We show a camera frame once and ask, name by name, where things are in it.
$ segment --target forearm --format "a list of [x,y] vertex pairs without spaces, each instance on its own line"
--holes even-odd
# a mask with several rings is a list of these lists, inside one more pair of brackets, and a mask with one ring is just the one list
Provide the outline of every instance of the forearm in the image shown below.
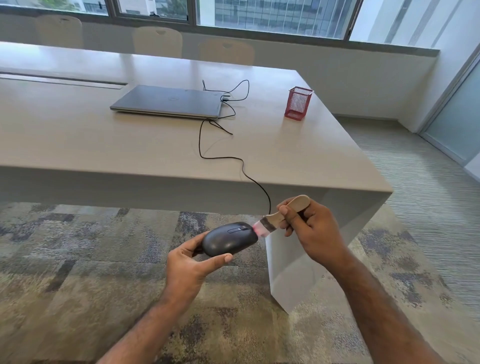
[[182,304],[165,299],[153,306],[97,364],[150,364],[184,312]]
[[354,255],[347,253],[330,271],[345,292],[375,364],[444,363]]

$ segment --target person's right arm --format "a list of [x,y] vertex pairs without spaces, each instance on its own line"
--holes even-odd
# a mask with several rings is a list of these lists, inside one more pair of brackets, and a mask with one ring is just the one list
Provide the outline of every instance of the person's right arm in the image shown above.
[[309,257],[327,268],[340,284],[373,362],[444,363],[347,248],[330,210],[312,200],[303,220],[286,206],[290,200],[277,206],[285,217],[280,227],[286,230],[285,236],[294,230]]

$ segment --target person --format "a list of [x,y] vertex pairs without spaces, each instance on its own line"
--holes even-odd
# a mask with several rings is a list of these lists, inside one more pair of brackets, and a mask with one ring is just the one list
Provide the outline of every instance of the person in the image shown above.
[[[308,256],[323,265],[344,291],[360,333],[375,364],[445,363],[409,323],[380,282],[347,248],[328,208],[311,201],[303,218],[286,206],[277,206],[285,217],[285,236],[294,231]],[[232,260],[223,254],[197,262],[195,248],[207,232],[173,249],[167,258],[167,281],[161,297],[143,318],[98,364],[152,363],[170,331],[200,291],[205,277]]]

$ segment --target tabletop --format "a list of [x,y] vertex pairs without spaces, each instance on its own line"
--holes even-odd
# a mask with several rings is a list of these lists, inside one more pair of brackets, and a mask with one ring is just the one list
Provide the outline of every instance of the tabletop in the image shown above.
[[[205,156],[242,158],[260,183],[392,191],[317,95],[303,121],[284,117],[289,89],[309,88],[295,70],[6,42],[0,54],[0,166],[247,181],[235,161],[200,158],[201,121],[109,107],[138,84],[229,91],[248,79],[248,98],[231,102],[237,115],[219,121],[233,136],[204,124]],[[246,92],[243,83],[233,96]]]

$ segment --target white bristles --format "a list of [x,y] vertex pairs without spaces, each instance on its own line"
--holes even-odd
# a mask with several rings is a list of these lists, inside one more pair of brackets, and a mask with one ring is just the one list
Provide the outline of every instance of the white bristles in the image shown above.
[[260,221],[257,221],[252,227],[253,231],[257,234],[257,236],[262,236],[266,238],[268,234],[270,234],[270,232]]

